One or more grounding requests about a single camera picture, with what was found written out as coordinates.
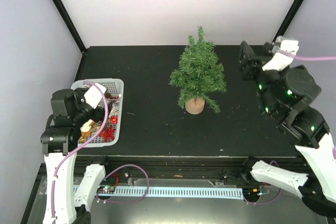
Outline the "small green christmas tree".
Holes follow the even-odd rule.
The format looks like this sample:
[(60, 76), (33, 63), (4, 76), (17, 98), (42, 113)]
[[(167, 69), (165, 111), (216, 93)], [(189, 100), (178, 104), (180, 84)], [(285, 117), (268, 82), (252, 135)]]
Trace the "small green christmas tree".
[(214, 111), (220, 113), (216, 100), (210, 98), (213, 92), (225, 93), (227, 85), (224, 78), (224, 66), (214, 51), (212, 41), (204, 38), (204, 29), (197, 27), (197, 38), (188, 36), (188, 45), (180, 55), (178, 68), (174, 69), (169, 84), (180, 89), (177, 104), (184, 108), (189, 101), (194, 104), (203, 100)]

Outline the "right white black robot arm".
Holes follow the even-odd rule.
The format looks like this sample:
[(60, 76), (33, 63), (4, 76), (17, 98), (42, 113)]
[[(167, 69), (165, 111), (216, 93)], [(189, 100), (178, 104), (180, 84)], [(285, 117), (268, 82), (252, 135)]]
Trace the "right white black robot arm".
[(238, 70), (257, 86), (263, 115), (277, 121), (277, 129), (290, 134), (290, 143), (303, 156), (308, 173), (296, 173), (249, 157), (238, 171), (239, 179), (268, 183), (296, 195), (313, 212), (335, 217), (335, 144), (323, 115), (311, 107), (321, 93), (308, 69), (291, 67), (299, 49), (292, 39), (266, 43), (268, 52), (258, 56), (240, 44)]

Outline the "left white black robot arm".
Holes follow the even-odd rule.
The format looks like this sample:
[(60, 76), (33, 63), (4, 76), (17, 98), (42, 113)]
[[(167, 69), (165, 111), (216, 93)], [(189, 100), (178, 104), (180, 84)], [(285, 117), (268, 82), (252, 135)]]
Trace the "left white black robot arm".
[(90, 223), (91, 205), (100, 182), (113, 174), (111, 166), (93, 163), (74, 191), (74, 167), (81, 128), (105, 102), (106, 88), (98, 83), (88, 89), (62, 89), (52, 94), (52, 115), (41, 135), (47, 169), (47, 201), (43, 223)]

